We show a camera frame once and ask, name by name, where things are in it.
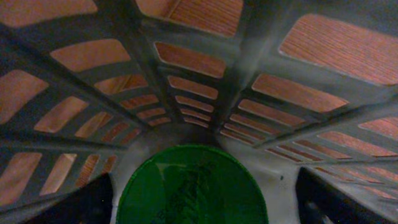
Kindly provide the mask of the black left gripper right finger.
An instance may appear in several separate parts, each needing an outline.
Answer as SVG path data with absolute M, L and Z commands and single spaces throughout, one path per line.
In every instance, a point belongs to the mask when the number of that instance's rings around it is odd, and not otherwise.
M 361 205 L 304 167 L 299 169 L 295 192 L 301 224 L 325 223 L 326 220 L 341 224 L 395 223 Z

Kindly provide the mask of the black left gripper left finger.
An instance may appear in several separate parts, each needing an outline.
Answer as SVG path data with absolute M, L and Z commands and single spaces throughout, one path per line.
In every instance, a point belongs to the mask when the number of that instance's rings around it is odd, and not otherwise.
M 109 224 L 113 211 L 113 183 L 105 173 L 25 224 Z

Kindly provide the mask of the green capped bottle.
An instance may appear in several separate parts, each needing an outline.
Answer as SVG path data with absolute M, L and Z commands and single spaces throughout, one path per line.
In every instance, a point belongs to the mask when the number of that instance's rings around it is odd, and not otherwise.
M 116 223 L 268 223 L 261 189 L 232 155 L 211 146 L 170 147 L 128 180 Z

